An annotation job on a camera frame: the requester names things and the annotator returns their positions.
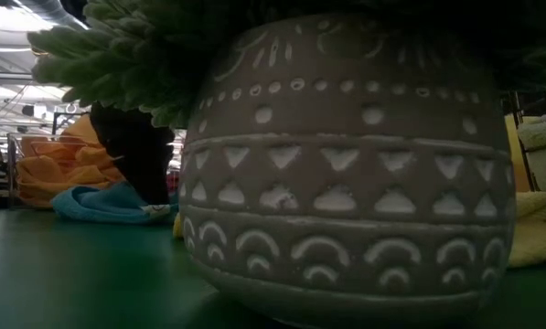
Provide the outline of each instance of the yellow fabric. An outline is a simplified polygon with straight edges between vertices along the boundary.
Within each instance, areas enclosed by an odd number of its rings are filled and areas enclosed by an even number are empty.
[[[517,193],[517,223],[509,266],[546,261],[546,192]]]
[[[177,214],[175,223],[173,223],[173,237],[175,239],[183,238],[183,228],[181,228],[181,216],[179,216],[179,214]]]
[[[529,192],[529,180],[527,179],[527,171],[520,151],[519,136],[517,135],[517,126],[514,124],[514,117],[510,114],[504,119],[509,134],[510,153],[512,155],[512,165],[514,166],[514,181],[517,192]],[[534,122],[536,118],[523,117],[522,120],[524,122]]]
[[[16,163],[19,197],[33,207],[50,207],[49,200],[74,186],[108,188],[122,181],[112,158],[95,138],[88,115],[71,125],[59,142],[45,137],[21,141],[24,155]]]

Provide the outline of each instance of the black object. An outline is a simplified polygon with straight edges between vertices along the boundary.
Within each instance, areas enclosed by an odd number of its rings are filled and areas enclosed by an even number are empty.
[[[35,116],[35,106],[25,105],[25,106],[23,106],[23,109],[21,110],[21,112],[23,114],[25,114],[26,116],[33,117],[33,116]]]
[[[86,23],[83,7],[88,4],[88,0],[60,0],[60,2],[66,12],[76,17],[81,23]]]
[[[81,117],[83,114],[85,114],[85,113],[83,113],[83,112],[80,112],[80,113],[55,112],[55,113],[53,113],[53,129],[51,130],[51,133],[52,134],[57,134],[57,130],[59,128],[63,128],[63,125],[67,124],[68,121],[70,120],[70,118],[73,118],[74,116]],[[59,123],[59,117],[60,116],[65,116],[65,119],[63,119],[63,121],[61,121],[61,123]]]
[[[168,128],[155,128],[152,116],[137,110],[122,111],[91,106],[91,125],[114,165],[149,205],[169,204],[166,170],[175,139]]]

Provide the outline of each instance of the succulent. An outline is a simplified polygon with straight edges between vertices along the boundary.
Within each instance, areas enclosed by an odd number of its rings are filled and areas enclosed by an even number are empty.
[[[211,60],[233,37],[336,11],[449,30],[492,65],[500,88],[546,89],[546,0],[90,0],[90,29],[28,34],[48,53],[33,75],[71,87],[64,101],[138,109],[156,126],[185,127]]]

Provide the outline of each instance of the patterned pot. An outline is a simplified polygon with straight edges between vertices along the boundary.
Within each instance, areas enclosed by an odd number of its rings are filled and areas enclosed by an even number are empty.
[[[187,132],[187,248],[277,320],[448,321],[502,276],[515,220],[489,70],[451,37],[362,15],[244,33]]]

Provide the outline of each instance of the ceiling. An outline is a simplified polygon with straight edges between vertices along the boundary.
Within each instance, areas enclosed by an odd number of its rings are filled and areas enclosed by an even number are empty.
[[[40,18],[19,0],[4,1],[0,5],[0,147],[6,151],[6,135],[21,131],[27,133],[52,134],[54,113],[82,113],[88,108],[67,104],[61,100],[66,89],[58,86],[40,85],[30,76],[36,57],[30,51],[27,32],[51,28],[54,24]],[[23,108],[34,114],[23,114]],[[58,119],[57,134],[62,133],[75,118],[61,114]],[[174,167],[180,166],[180,150],[184,131],[178,131],[174,141],[176,148]]]

